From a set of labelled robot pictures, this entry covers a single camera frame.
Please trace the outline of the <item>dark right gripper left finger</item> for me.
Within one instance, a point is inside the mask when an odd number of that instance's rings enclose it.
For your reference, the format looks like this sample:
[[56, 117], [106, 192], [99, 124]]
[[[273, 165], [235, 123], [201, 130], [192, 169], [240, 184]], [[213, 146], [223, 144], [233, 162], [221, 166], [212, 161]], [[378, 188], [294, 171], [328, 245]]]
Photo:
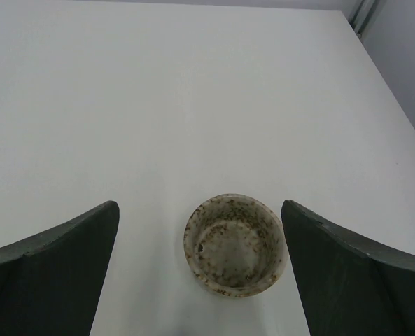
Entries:
[[112, 200], [0, 248], [0, 335], [89, 335], [120, 222]]

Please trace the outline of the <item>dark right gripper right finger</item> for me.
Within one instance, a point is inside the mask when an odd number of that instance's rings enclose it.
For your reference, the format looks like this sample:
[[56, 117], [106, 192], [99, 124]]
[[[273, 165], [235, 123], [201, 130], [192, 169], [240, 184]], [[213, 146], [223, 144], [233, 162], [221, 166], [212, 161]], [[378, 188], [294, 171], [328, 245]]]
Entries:
[[415, 255], [292, 200], [281, 219], [311, 335], [415, 335]]

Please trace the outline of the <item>speckled white small cup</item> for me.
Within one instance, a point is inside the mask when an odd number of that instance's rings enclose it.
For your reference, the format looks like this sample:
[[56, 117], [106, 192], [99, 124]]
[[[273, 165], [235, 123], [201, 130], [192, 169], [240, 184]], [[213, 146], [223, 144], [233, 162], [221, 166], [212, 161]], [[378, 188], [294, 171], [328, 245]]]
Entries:
[[267, 290], [280, 279], [288, 259], [281, 219], [262, 202], [240, 194], [201, 203], [186, 223], [183, 251], [195, 278], [229, 298]]

